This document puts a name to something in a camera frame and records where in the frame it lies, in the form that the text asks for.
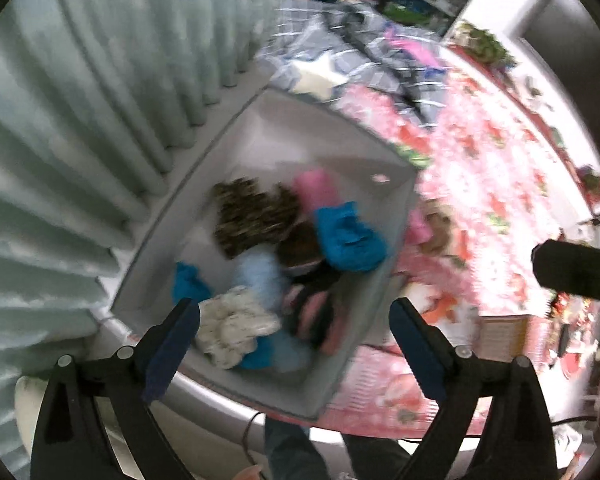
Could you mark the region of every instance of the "cable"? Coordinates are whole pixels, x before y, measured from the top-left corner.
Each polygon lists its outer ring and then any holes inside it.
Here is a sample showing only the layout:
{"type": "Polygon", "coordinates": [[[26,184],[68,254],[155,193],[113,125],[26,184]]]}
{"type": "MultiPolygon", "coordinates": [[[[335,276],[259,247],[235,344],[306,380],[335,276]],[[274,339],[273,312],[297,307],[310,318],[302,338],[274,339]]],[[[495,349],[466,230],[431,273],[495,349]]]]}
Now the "cable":
{"type": "MultiPolygon", "coordinates": [[[[253,456],[251,456],[251,453],[249,453],[249,444],[247,443],[247,439],[249,437],[249,430],[251,429],[251,425],[253,424],[253,421],[256,419],[256,417],[258,415],[262,415],[262,413],[263,412],[257,412],[255,415],[253,415],[251,417],[251,419],[247,423],[247,427],[244,428],[244,433],[242,434],[242,450],[244,451],[244,455],[245,455],[245,457],[247,457],[247,460],[249,461],[249,463],[251,465],[258,465],[258,463],[253,459],[253,456]]],[[[258,474],[260,475],[261,480],[267,480],[267,477],[264,476],[262,471],[260,471],[258,474]]]]}
{"type": "Polygon", "coordinates": [[[569,424],[570,422],[581,422],[583,420],[595,422],[596,420],[598,420],[598,418],[595,415],[571,416],[570,418],[564,418],[563,420],[556,420],[555,422],[552,422],[551,425],[552,425],[552,427],[553,426],[561,426],[563,424],[569,424]]]}
{"type": "MultiPolygon", "coordinates": [[[[584,420],[595,422],[596,420],[598,420],[598,418],[595,415],[570,416],[569,418],[563,418],[561,420],[556,420],[556,421],[552,422],[551,427],[553,428],[554,426],[561,426],[563,424],[569,424],[570,422],[581,422],[584,420]]],[[[477,434],[466,434],[464,437],[465,438],[482,438],[481,435],[477,435],[477,434]]],[[[420,444],[422,442],[421,440],[411,440],[408,438],[399,438],[398,440],[403,440],[405,442],[409,442],[410,444],[420,444]]]]}

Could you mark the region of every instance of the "white patterned cloth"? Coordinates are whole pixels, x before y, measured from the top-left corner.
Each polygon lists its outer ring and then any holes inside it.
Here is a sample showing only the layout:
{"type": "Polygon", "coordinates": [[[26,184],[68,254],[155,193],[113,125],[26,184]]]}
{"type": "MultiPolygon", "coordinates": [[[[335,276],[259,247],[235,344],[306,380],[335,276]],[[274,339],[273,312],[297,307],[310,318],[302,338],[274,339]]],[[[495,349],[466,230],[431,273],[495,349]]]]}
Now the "white patterned cloth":
{"type": "Polygon", "coordinates": [[[256,300],[251,289],[234,286],[227,293],[201,301],[198,348],[225,370],[255,351],[256,338],[280,330],[280,320],[256,300]]]}

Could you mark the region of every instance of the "screw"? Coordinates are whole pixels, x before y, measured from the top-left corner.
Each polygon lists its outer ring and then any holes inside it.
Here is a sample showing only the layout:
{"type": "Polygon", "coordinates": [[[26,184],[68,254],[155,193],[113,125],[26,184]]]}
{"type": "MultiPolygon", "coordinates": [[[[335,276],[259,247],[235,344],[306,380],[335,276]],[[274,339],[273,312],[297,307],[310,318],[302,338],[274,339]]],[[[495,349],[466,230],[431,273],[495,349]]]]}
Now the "screw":
{"type": "Polygon", "coordinates": [[[73,360],[74,359],[69,354],[63,355],[58,359],[58,366],[64,368],[65,366],[70,365],[73,360]]]}
{"type": "Polygon", "coordinates": [[[123,346],[116,352],[118,359],[129,359],[133,354],[134,348],[132,346],[123,346]]]}
{"type": "Polygon", "coordinates": [[[529,366],[531,366],[531,361],[528,357],[519,355],[518,357],[516,357],[516,364],[520,368],[529,368],[529,366]]]}
{"type": "Polygon", "coordinates": [[[468,359],[473,354],[474,353],[471,351],[471,349],[468,346],[460,345],[460,346],[456,347],[456,355],[462,359],[468,359]]]}

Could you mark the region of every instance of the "person's leg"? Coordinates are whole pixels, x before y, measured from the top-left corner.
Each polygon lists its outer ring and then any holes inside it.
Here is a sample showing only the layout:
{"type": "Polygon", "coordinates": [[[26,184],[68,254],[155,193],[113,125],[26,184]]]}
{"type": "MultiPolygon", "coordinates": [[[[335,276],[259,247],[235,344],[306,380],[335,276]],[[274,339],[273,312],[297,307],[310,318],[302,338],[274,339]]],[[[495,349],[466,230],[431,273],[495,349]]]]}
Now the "person's leg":
{"type": "Polygon", "coordinates": [[[330,480],[324,459],[300,426],[267,417],[264,447],[273,480],[330,480]]]}
{"type": "Polygon", "coordinates": [[[392,480],[411,455],[395,440],[342,434],[358,480],[392,480]]]}

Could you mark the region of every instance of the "light blue fabric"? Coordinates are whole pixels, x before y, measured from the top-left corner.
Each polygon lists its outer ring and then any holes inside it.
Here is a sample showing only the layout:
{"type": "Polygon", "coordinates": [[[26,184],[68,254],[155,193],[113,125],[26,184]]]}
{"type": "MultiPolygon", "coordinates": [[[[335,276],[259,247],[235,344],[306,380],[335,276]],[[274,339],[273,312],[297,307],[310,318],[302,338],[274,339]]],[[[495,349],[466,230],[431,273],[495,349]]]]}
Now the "light blue fabric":
{"type": "MultiPolygon", "coordinates": [[[[239,254],[232,286],[244,285],[256,295],[258,302],[268,312],[279,313],[286,290],[290,286],[278,263],[275,249],[270,244],[260,244],[239,254]]],[[[245,355],[240,368],[255,370],[271,366],[275,352],[270,336],[258,338],[258,347],[245,355]]]]}
{"type": "MultiPolygon", "coordinates": [[[[248,286],[264,309],[278,314],[291,282],[282,272],[274,247],[269,244],[252,247],[240,254],[236,262],[232,286],[248,286]]],[[[279,330],[259,337],[255,352],[247,354],[238,366],[250,369],[273,366],[280,373],[295,372],[306,368],[311,356],[307,343],[279,330]]]]}
{"type": "Polygon", "coordinates": [[[275,248],[260,244],[238,255],[231,286],[249,287],[267,312],[278,314],[291,282],[283,274],[275,248]]]}
{"type": "Polygon", "coordinates": [[[171,299],[176,305],[182,298],[190,298],[195,303],[213,296],[211,289],[198,277],[198,269],[184,262],[176,264],[176,277],[173,280],[171,299]]]}
{"type": "Polygon", "coordinates": [[[277,372],[297,372],[308,367],[314,353],[309,343],[300,341],[286,330],[278,330],[267,337],[273,350],[271,363],[277,372]]]}
{"type": "Polygon", "coordinates": [[[358,219],[355,202],[315,212],[318,240],[327,261],[338,270],[367,272],[386,258],[386,244],[358,219]]]}

